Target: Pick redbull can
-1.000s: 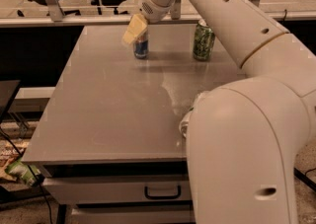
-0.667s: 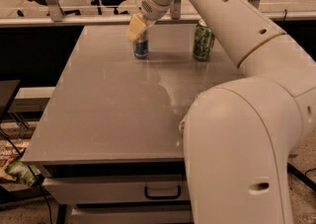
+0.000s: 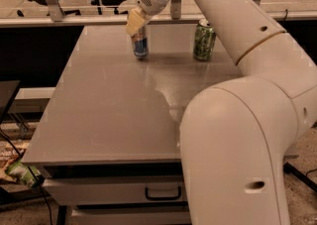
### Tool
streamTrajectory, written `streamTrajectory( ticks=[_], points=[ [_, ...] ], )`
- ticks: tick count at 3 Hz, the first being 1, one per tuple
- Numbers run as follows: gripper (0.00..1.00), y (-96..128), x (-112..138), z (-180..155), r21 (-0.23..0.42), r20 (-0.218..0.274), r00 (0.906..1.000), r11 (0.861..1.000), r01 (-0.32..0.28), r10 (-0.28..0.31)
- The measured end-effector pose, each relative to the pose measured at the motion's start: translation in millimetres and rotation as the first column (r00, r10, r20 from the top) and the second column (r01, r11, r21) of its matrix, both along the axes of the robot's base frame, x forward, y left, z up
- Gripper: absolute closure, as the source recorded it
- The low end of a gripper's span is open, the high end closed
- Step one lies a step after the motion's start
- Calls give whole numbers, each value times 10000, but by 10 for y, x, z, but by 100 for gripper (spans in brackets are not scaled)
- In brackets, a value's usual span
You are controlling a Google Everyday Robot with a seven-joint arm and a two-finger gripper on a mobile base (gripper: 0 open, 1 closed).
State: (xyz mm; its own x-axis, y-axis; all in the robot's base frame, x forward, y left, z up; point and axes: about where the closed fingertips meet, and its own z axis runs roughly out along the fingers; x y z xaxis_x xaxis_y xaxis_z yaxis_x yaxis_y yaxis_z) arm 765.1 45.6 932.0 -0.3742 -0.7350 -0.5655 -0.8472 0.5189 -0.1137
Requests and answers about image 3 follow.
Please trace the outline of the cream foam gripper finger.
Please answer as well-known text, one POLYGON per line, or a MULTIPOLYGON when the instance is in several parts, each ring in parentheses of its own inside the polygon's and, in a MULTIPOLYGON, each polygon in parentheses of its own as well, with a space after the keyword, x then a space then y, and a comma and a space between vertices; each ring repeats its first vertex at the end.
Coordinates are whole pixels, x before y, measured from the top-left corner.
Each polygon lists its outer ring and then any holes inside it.
POLYGON ((132 9, 127 18, 127 34, 133 37, 140 28, 145 26, 151 20, 151 18, 152 16, 148 15, 141 7, 132 9))

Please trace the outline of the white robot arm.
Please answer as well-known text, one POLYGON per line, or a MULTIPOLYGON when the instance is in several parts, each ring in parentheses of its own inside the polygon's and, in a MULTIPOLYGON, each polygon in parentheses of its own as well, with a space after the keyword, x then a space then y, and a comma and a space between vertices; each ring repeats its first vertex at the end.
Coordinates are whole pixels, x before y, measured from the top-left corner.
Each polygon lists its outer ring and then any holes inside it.
MULTIPOLYGON (((134 35, 169 0, 137 0, 134 35)), ((317 66, 253 0, 194 0, 241 77, 187 105, 180 155, 192 225, 290 225, 283 158, 317 120, 317 66)))

